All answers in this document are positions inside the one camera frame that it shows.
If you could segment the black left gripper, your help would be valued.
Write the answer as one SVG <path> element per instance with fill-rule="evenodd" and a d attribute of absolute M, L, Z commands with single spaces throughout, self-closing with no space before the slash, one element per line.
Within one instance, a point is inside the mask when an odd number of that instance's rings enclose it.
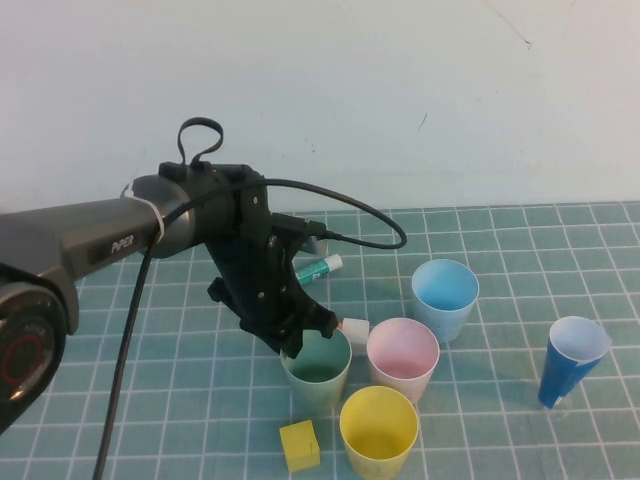
<path fill-rule="evenodd" d="M 282 343 L 280 353 L 296 359 L 305 330 L 330 339 L 337 329 L 336 314 L 306 294 L 292 264 L 310 238 L 322 235 L 317 221 L 270 219 L 206 241 L 220 273 L 209 296 L 239 317 L 242 330 L 265 343 Z"/>

